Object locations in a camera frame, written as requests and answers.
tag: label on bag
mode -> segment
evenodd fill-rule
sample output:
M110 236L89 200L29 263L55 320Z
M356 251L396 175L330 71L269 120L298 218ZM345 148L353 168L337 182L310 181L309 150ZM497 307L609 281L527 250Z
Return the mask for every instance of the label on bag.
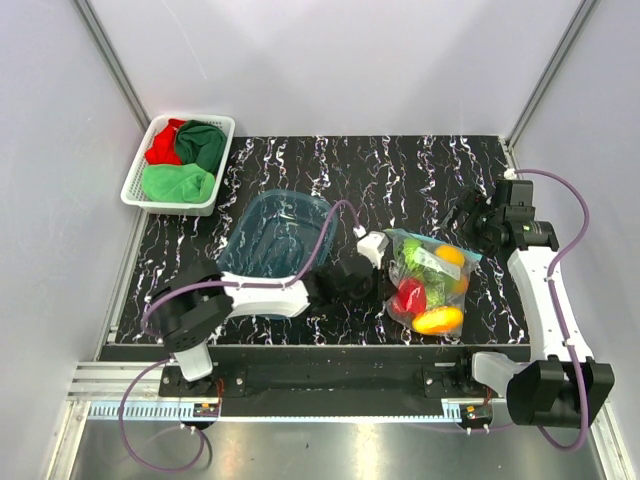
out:
M442 272L455 280L460 280L460 267L444 261L424 248L416 248L413 254L413 261L423 267L432 268L436 272Z

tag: red cloth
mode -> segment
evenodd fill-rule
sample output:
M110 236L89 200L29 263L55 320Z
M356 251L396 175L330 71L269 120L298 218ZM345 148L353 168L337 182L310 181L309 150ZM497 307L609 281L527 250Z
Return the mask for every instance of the red cloth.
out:
M176 139L178 129L185 123L185 120L176 118L169 119L169 125L153 139L151 148L144 154L149 165L169 164L182 165L182 160L176 155L173 144Z

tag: black marble tabletop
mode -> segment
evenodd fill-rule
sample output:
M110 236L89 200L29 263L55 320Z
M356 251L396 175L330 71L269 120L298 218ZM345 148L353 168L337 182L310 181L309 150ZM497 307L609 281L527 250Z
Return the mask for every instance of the black marble tabletop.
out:
M150 215L129 286L116 343L147 344L140 316L150 293L197 258L217 258L256 195L288 189L329 203L346 198L368 229L419 232L464 247L436 219L464 186L491 190L506 168L498 137L236 138L210 217ZM329 260L355 250L341 214ZM240 317L211 335L213 344L381 345L528 343L517 290L502 260L483 259L471 279L461 338L422 336L385 315L380 304L352 302L332 315L294 320Z

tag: transparent bag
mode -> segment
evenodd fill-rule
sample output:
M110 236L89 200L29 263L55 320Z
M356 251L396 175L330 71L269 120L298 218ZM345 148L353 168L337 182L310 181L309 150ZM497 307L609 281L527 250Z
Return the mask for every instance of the transparent bag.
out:
M389 276L398 292L387 300L391 318L424 335L460 335L469 279L482 255L403 229L393 242Z

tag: towel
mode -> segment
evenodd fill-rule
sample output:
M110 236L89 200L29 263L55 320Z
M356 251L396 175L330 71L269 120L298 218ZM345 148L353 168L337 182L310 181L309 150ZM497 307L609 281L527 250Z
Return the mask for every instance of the towel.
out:
M149 165L142 171L142 191L154 202L204 203L215 179L196 164Z
M178 130L175 151L183 165L195 163L217 173L226 143L227 136L215 125L189 120Z
M176 118L169 119L169 125L155 136L151 148L144 154L144 158L147 159L149 165L160 165L163 163L182 165L180 157L178 157L173 150L173 144L178 129L184 125L184 123L184 120L178 120Z

